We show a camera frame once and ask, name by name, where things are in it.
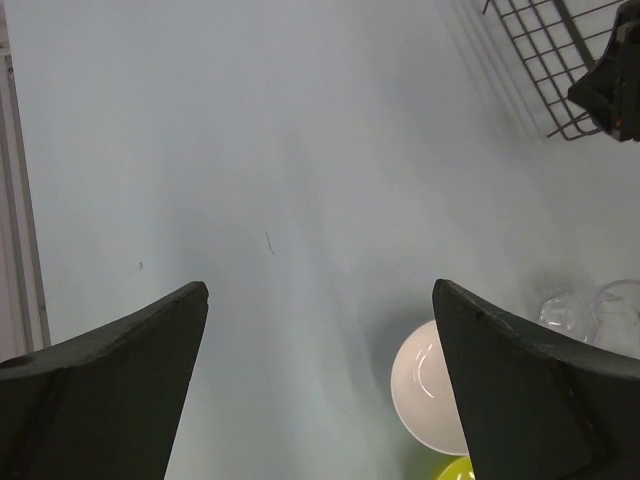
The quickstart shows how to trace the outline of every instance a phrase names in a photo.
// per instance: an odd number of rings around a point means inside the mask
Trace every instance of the white bowl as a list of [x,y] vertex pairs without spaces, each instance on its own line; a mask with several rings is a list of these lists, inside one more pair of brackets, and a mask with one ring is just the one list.
[[469,454],[435,321],[418,328],[400,347],[391,371],[391,396],[400,420],[418,441],[447,455]]

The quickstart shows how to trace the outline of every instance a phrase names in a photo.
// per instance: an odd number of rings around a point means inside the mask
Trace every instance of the wire rack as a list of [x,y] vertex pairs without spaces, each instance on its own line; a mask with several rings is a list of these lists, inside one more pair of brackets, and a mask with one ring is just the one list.
[[549,137],[576,140],[599,132],[567,91],[604,52],[623,1],[486,0],[482,13],[492,7],[500,19],[555,125]]

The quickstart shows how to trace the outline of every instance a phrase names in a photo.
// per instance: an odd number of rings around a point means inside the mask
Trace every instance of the metal grid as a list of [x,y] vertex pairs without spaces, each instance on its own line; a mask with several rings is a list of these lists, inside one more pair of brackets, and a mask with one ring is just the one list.
[[587,113],[567,100],[567,91],[594,64],[594,54],[603,53],[623,1],[486,0],[482,13],[493,7],[551,116],[549,137],[598,133]]

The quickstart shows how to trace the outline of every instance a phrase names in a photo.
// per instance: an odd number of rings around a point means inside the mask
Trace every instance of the black dish rack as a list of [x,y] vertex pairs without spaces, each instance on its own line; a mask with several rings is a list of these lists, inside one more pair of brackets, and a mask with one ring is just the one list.
[[609,40],[624,0],[486,0],[560,134],[576,140],[598,133],[589,116],[567,100],[567,90],[594,64]]

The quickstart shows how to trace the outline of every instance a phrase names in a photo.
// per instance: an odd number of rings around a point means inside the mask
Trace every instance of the black object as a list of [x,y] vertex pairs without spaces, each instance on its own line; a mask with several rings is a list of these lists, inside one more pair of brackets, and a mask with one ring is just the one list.
[[[549,137],[559,133],[576,140],[600,131],[588,113],[571,104],[567,90],[594,65],[589,44],[611,34],[608,19],[622,1],[486,0],[483,13],[493,6],[555,125]],[[579,23],[591,25],[588,34]]]
[[620,142],[640,141],[640,1],[623,3],[604,55],[569,88],[569,100]]
[[164,478],[207,316],[191,283],[0,364],[0,478]]
[[640,361],[439,280],[445,360],[478,480],[636,479]]

